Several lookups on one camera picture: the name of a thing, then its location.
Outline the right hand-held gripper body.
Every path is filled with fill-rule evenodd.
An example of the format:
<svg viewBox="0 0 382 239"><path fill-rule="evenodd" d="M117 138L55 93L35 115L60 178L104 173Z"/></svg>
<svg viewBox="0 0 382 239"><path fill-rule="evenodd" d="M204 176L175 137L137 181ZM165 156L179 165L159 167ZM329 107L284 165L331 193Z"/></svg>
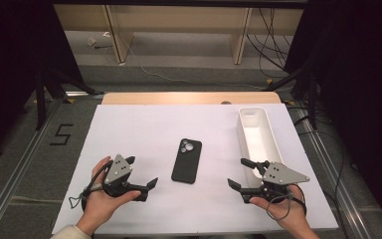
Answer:
<svg viewBox="0 0 382 239"><path fill-rule="evenodd" d="M262 181L266 199L272 203L279 203L288 197L288 187L291 184L309 182L310 178L282 163L262 163Z"/></svg>

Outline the black phone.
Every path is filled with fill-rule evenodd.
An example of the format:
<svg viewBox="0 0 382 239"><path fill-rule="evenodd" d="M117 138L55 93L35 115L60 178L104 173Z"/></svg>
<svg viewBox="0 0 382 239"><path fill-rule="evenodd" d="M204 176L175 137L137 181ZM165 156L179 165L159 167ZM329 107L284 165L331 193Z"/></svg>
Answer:
<svg viewBox="0 0 382 239"><path fill-rule="evenodd" d="M171 179L193 184L196 180L202 142L189 138L180 140Z"/></svg>

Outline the dark curtain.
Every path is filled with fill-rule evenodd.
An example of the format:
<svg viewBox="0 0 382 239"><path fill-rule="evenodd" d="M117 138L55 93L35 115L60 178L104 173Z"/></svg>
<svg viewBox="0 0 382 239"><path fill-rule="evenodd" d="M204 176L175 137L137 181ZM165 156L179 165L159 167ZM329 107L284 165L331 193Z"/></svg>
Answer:
<svg viewBox="0 0 382 239"><path fill-rule="evenodd" d="M0 0L0 142L41 76L49 87L83 77L51 0Z"/></svg>
<svg viewBox="0 0 382 239"><path fill-rule="evenodd" d="M305 62L328 26L315 61L321 98L382 208L382 0L308 0L288 71Z"/></svg>

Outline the black metal stand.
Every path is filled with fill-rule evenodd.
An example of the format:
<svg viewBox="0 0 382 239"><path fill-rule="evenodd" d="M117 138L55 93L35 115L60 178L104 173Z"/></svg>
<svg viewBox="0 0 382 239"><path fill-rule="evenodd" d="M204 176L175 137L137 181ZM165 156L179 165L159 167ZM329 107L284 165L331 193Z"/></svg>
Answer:
<svg viewBox="0 0 382 239"><path fill-rule="evenodd" d="M52 68L39 71L36 76L36 100L38 111L36 130L41 129L47 120L45 92L49 92L53 99L62 100L63 102L68 100L68 93L63 88L63 84L72 85L91 96L103 95L102 91L97 91L88 87L84 83L82 76L71 77Z"/></svg>
<svg viewBox="0 0 382 239"><path fill-rule="evenodd" d="M315 121L315 104L317 99L317 83L313 72L313 60L306 60L301 67L291 72L288 76L265 88L265 92L273 92L284 85L295 81L291 90L291 95L300 100L304 95L308 95L307 119L313 129L317 129Z"/></svg>

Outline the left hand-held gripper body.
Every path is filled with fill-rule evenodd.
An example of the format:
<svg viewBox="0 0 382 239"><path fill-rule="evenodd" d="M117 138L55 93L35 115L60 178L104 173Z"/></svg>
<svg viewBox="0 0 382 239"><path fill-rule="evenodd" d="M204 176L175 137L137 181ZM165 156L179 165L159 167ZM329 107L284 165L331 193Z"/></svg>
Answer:
<svg viewBox="0 0 382 239"><path fill-rule="evenodd" d="M112 161L105 174L102 188L111 197L118 197L131 190L131 184L127 181L132 173L131 164L118 154Z"/></svg>

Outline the white plastic storage box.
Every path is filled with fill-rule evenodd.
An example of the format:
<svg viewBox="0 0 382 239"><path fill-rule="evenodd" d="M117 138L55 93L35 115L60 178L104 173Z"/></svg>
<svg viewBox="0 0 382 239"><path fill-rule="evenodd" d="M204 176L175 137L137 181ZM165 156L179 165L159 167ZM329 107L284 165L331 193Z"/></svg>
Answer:
<svg viewBox="0 0 382 239"><path fill-rule="evenodd" d="M253 162L283 162L268 114L263 108L239 109L237 132L241 158Z"/></svg>

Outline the person's right hand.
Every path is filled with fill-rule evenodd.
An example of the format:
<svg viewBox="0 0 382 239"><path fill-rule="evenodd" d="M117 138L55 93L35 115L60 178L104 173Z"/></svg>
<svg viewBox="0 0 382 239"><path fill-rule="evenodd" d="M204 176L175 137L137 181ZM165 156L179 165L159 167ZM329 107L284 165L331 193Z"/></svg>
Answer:
<svg viewBox="0 0 382 239"><path fill-rule="evenodd" d="M253 197L250 200L252 204L265 209L267 214L286 231L288 231L288 227L292 223L299 221L307 222L303 207L303 192L295 184L290 185L288 190L290 196L279 203L272 203L261 197Z"/></svg>

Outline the beige wooden shelf unit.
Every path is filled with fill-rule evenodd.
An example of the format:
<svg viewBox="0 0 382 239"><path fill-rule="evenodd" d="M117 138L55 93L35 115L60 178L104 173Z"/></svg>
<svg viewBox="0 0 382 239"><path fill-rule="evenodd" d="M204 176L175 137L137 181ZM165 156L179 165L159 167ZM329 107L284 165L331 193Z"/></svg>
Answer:
<svg viewBox="0 0 382 239"><path fill-rule="evenodd" d="M115 58L126 61L137 32L227 34L233 62L241 63L248 34L292 36L298 9L123 6L56 4L66 31L100 31L111 35Z"/></svg>

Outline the metal floor rail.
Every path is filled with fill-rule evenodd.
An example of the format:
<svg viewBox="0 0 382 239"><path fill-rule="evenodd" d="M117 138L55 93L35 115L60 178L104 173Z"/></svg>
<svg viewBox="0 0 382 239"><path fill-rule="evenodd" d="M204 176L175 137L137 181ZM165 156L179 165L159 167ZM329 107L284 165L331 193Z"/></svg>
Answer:
<svg viewBox="0 0 382 239"><path fill-rule="evenodd" d="M18 158L16 166L9 174L4 187L0 190L0 220L10 204L13 195L18 189L22 178L28 170L31 161L33 160L33 157L40 147L44 135L49 128L49 124L61 104L62 102L58 100L54 100L49 104L49 107L45 110L44 121L40 124L38 129L34 130L34 133L29 140L29 144L25 147L23 154Z"/></svg>
<svg viewBox="0 0 382 239"><path fill-rule="evenodd" d="M345 153L341 152L341 155L339 156L339 159L341 160L340 165L336 165L326 149L325 142L321 139L323 136L328 136L333 140L336 140L336 138L330 133L313 129L306 117L307 109L305 107L297 106L296 111L298 119L293 124L303 126L304 132L300 132L299 135L308 136L316 151L318 160L325 170L325 174L332 188L332 190L326 192L325 195L335 206L338 221L340 222L345 238L349 239L347 228L347 226L349 226L355 239L372 239L371 233L367 229L366 222L356 208L354 201L349 195L348 189L341 179L345 165Z"/></svg>

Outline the white paper sheet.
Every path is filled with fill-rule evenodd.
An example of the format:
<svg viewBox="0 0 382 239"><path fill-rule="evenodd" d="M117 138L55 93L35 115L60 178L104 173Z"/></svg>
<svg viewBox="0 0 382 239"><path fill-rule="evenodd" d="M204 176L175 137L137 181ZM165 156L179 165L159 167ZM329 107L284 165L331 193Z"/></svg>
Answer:
<svg viewBox="0 0 382 239"><path fill-rule="evenodd" d="M238 138L238 105L100 105L68 196L77 196L104 157L134 156L130 182L157 184L144 202L129 202L98 230L106 236L173 236L263 233L279 225L244 203L229 180L245 184ZM179 142L199 140L202 151L192 184L171 178Z"/></svg>

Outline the person's left hand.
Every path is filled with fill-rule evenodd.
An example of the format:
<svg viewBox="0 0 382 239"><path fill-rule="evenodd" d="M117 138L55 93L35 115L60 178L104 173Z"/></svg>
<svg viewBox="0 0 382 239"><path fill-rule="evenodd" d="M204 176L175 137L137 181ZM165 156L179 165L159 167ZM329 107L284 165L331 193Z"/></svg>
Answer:
<svg viewBox="0 0 382 239"><path fill-rule="evenodd" d="M134 190L119 197L111 197L104 191L94 191L90 194L86 209L76 226L86 235L92 236L102 224L110 219L117 208L132 201L140 194L140 191Z"/></svg>

